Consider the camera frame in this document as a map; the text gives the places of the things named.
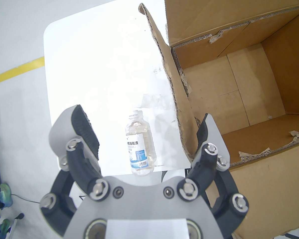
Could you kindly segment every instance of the cardboard box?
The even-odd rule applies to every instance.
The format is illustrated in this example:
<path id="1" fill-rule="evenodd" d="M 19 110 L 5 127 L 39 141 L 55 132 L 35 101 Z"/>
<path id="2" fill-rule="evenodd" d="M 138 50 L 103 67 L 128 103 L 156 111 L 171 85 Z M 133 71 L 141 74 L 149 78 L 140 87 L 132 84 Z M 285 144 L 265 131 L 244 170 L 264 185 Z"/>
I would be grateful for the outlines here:
<path id="1" fill-rule="evenodd" d="M 170 78 L 185 152 L 197 149 L 195 118 L 212 114 L 250 203 L 237 233 L 273 238 L 299 227 L 299 135 L 289 133 L 299 132 L 299 0 L 165 4 L 170 46 L 139 10 Z"/>

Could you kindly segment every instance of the black cable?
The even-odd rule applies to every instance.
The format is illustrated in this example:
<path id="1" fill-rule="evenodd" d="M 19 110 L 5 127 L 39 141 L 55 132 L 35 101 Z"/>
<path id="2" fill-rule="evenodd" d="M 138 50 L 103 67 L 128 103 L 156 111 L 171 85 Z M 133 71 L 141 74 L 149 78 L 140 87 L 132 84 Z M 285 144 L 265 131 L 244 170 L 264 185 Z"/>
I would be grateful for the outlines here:
<path id="1" fill-rule="evenodd" d="M 13 196 L 17 196 L 18 198 L 20 198 L 20 199 L 22 199 L 22 200 L 25 200 L 25 201 L 27 201 L 27 202 L 33 202 L 33 203 L 38 203 L 38 204 L 40 204 L 39 202 L 31 201 L 31 200 L 25 199 L 25 198 L 23 198 L 23 197 L 21 197 L 21 196 L 19 196 L 19 195 L 16 195 L 16 194 L 11 194 L 11 195 L 13 195 Z"/>
<path id="2" fill-rule="evenodd" d="M 290 239 L 299 239 L 299 236 L 294 236 L 292 234 L 284 234 L 284 236 L 286 236 L 287 238 L 290 238 Z"/>

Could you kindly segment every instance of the torn cardboard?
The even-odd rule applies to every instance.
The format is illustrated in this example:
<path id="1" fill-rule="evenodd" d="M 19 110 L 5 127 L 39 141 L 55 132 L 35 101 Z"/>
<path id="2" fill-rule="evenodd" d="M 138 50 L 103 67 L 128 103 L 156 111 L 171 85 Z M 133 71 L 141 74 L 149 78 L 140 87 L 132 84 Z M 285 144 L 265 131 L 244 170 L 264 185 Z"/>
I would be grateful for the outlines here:
<path id="1" fill-rule="evenodd" d="M 297 228 L 299 138 L 294 141 L 288 132 L 291 129 L 299 131 L 299 0 L 165 0 L 165 4 L 172 50 L 161 39 L 144 5 L 141 5 L 140 11 L 149 21 L 173 88 L 185 152 L 193 157 L 197 148 L 197 126 L 193 110 L 200 109 L 199 114 L 202 115 L 208 110 L 201 107 L 208 107 L 212 103 L 220 104 L 214 106 L 218 109 L 220 120 L 236 117 L 245 120 L 245 117 L 252 114 L 255 124 L 246 119 L 247 124 L 241 123 L 242 128 L 223 134 L 231 162 L 236 166 L 230 171 L 238 190 L 250 204 L 250 211 L 236 233 L 244 239 L 269 239 Z M 211 62 L 215 60 L 218 64 L 218 59 L 222 56 L 227 58 L 228 53 L 244 51 L 246 47 L 257 43 L 261 43 L 265 53 L 265 57 L 259 57 L 257 61 L 263 64 L 262 61 L 267 59 L 266 65 L 269 64 L 270 68 L 264 66 L 264 70 L 272 69 L 273 75 L 268 78 L 274 82 L 267 83 L 268 79 L 260 79 L 263 71 L 260 72 L 258 62 L 249 65 L 249 74 L 255 78 L 244 80 L 244 83 L 254 83 L 254 86 L 249 86 L 250 101 L 244 102 L 239 86 L 236 85 L 235 89 L 231 84 L 228 88 L 233 91 L 223 92 L 222 100 L 215 101 L 213 94 L 200 95 L 200 89 L 202 92 L 210 89 L 219 93 L 226 89 L 226 78 L 230 75 L 224 75 L 221 66 L 217 68 L 221 75 L 210 74 L 210 70 L 205 67 L 201 68 L 204 72 L 200 73 L 198 68 L 193 75 L 197 87 L 186 79 L 188 69 L 198 65 L 213 65 Z M 246 57 L 241 58 L 242 64 L 255 61 L 254 56 L 255 54 L 246 54 Z M 206 78 L 211 76 L 222 79 L 207 83 Z M 272 100 L 272 92 L 268 92 L 268 86 L 274 84 L 278 90 L 273 95 L 281 99 L 283 107 L 274 107 L 272 110 L 276 101 L 268 103 L 268 100 Z M 191 101 L 193 94 L 196 98 L 194 102 Z M 244 109 L 245 115 L 240 112 L 241 109 Z M 248 153 L 244 157 L 252 159 L 252 163 L 242 162 L 238 151 Z"/>

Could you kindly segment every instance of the screw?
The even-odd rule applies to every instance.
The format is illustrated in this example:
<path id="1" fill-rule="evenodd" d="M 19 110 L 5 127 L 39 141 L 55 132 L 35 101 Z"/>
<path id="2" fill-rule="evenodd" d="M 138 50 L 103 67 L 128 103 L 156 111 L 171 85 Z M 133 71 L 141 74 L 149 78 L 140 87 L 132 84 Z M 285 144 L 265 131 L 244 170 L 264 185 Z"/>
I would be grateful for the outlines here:
<path id="1" fill-rule="evenodd" d="M 104 190 L 104 187 L 103 187 L 102 183 L 96 183 L 93 187 L 93 191 L 96 194 L 96 196 L 101 195 L 103 190 Z"/>
<path id="2" fill-rule="evenodd" d="M 40 201 L 40 208 L 52 209 L 55 205 L 56 196 L 53 193 L 48 193 Z"/>
<path id="3" fill-rule="evenodd" d="M 239 208 L 244 208 L 245 206 L 246 206 L 246 201 L 244 200 L 244 198 L 239 198 L 239 197 L 237 197 L 236 199 L 235 199 L 235 201 L 236 201 L 236 203 L 237 203 L 237 206 L 239 207 Z"/>
<path id="4" fill-rule="evenodd" d="M 116 187 L 114 190 L 113 190 L 113 197 L 115 199 L 119 199 L 123 196 L 124 194 L 124 190 L 122 187 Z"/>
<path id="5" fill-rule="evenodd" d="M 195 188 L 191 183 L 184 183 L 183 190 L 187 196 L 192 196 Z"/>
<path id="6" fill-rule="evenodd" d="M 240 213 L 248 212 L 247 202 L 242 194 L 235 193 L 232 196 L 232 204 L 238 212 Z"/>
<path id="7" fill-rule="evenodd" d="M 219 164 L 220 164 L 221 166 L 223 166 L 223 167 L 225 167 L 226 164 L 227 164 L 227 160 L 226 160 L 224 157 L 221 157 L 221 156 L 219 156 L 219 157 L 217 158 L 217 161 L 218 161 Z"/>
<path id="8" fill-rule="evenodd" d="M 42 207 L 43 208 L 49 208 L 51 206 L 53 200 L 51 197 L 46 197 L 42 199 Z"/>
<path id="9" fill-rule="evenodd" d="M 77 141 L 71 140 L 68 144 L 68 148 L 76 148 L 77 147 Z"/>
<path id="10" fill-rule="evenodd" d="M 165 187 L 163 190 L 165 198 L 172 199 L 174 197 L 174 190 L 172 187 Z"/>
<path id="11" fill-rule="evenodd" d="M 209 144 L 209 145 L 207 146 L 207 149 L 208 149 L 208 151 L 209 151 L 210 153 L 215 153 L 215 151 L 216 151 L 216 147 L 215 147 L 214 145 L 212 145 L 212 144 Z"/>

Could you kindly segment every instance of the yellow floor line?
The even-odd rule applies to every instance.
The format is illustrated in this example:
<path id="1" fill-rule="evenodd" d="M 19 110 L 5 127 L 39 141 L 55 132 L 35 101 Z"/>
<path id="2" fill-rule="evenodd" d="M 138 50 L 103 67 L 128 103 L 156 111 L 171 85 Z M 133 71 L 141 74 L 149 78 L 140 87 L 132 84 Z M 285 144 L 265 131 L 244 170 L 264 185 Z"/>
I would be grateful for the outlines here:
<path id="1" fill-rule="evenodd" d="M 31 70 L 37 69 L 39 67 L 44 67 L 44 57 L 40 57 L 36 60 L 25 63 L 21 66 L 10 69 L 10 70 L 0 74 L 0 82 L 5 81 L 10 78 L 13 78 L 18 75 L 21 75 L 23 73 L 29 72 Z"/>

